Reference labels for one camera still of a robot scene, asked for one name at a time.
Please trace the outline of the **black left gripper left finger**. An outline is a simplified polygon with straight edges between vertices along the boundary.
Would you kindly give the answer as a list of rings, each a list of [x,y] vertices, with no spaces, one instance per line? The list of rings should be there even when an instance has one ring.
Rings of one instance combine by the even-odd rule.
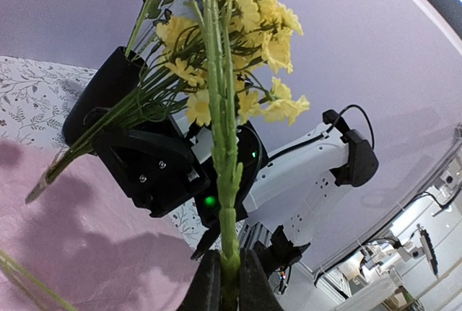
[[[183,311],[217,311],[221,302],[220,253],[208,251],[196,270],[182,301]]]

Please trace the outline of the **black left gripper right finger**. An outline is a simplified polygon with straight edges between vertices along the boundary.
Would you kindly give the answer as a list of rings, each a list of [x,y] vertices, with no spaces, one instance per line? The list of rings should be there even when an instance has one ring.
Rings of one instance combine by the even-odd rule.
[[[240,250],[240,291],[242,311],[282,311],[259,259],[253,250]]]

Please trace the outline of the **light blue hydrangea stem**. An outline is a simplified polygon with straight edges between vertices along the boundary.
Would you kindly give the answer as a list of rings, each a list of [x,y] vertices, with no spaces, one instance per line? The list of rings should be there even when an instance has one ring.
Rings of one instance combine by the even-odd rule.
[[[242,173],[237,163],[235,119],[232,118],[234,89],[230,42],[227,36],[227,15],[221,16],[218,0],[188,0],[195,11],[205,42],[208,70],[211,82],[209,109],[212,115],[212,159],[217,173],[217,198],[219,201],[219,229],[222,236],[221,302],[220,310],[236,310],[239,300],[240,254],[235,232],[235,197]]]

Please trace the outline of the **pink wrapping paper sheet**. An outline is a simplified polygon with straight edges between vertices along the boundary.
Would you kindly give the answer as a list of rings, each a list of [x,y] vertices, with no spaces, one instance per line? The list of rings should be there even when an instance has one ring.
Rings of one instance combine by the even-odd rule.
[[[1,248],[78,310],[177,309],[196,264],[172,221],[135,208],[91,156],[26,204],[52,157],[1,142]]]

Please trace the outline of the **yellow poppy flower stem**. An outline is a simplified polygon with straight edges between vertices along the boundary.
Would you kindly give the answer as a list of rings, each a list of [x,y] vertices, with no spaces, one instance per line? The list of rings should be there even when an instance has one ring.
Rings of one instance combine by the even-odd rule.
[[[154,21],[160,16],[162,0],[142,0],[141,8],[134,23],[130,37],[124,48],[126,59],[133,61],[155,39]]]

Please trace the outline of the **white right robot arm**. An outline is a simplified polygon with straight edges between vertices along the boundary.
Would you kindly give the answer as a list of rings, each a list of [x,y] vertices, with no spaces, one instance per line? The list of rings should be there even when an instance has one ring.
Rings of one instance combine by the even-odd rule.
[[[237,139],[243,174],[236,219],[262,222],[301,248],[310,245],[316,223],[335,203],[378,169],[372,139],[334,110],[324,112],[311,132],[272,153],[251,124],[240,128]],[[92,146],[136,207],[157,218],[193,200],[205,227],[196,249],[203,252],[216,242],[219,203],[209,128],[184,120],[108,128]]]

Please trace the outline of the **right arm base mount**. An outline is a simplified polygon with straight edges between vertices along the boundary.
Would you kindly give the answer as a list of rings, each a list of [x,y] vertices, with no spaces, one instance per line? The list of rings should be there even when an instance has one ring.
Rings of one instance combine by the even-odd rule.
[[[303,253],[310,246],[310,242],[295,246],[284,233],[283,225],[279,225],[271,234],[268,245],[260,240],[253,244],[252,248],[256,251],[266,276],[269,278],[272,273],[278,273],[279,284],[274,293],[285,294],[289,286],[293,265],[301,260]]]

